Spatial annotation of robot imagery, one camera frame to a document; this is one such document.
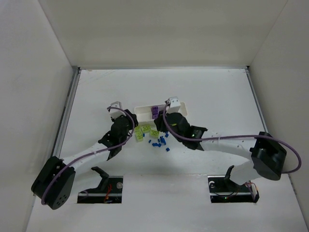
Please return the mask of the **purple curved studded lego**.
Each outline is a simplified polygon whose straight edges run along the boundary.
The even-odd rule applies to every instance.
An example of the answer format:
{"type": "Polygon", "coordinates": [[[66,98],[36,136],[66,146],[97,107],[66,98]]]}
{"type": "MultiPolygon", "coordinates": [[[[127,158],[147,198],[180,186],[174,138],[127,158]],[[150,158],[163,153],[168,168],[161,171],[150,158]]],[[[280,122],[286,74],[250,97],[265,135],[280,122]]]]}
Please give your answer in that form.
{"type": "Polygon", "coordinates": [[[159,107],[158,106],[152,106],[151,107],[151,115],[152,119],[157,119],[159,115],[159,107]]]}

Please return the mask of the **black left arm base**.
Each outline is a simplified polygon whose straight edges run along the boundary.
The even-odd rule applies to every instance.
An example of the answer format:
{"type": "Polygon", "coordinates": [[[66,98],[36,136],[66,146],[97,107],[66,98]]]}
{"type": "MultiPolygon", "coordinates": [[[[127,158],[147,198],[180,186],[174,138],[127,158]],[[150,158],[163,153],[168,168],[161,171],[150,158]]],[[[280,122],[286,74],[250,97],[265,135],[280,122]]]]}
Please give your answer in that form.
{"type": "Polygon", "coordinates": [[[122,203],[123,176],[110,176],[101,168],[95,166],[92,171],[98,173],[100,182],[95,188],[88,188],[78,193],[79,204],[118,204],[122,203]]]}

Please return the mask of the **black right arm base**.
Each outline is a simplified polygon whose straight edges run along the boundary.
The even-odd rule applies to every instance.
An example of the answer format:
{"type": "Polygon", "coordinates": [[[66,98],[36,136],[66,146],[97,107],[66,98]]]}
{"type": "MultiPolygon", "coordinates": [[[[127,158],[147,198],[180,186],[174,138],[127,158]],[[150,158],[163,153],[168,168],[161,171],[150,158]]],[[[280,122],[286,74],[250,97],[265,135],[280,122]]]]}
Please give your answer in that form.
{"type": "Polygon", "coordinates": [[[231,166],[225,175],[208,175],[211,203],[257,203],[258,188],[253,182],[238,185],[230,180],[231,166]]]}

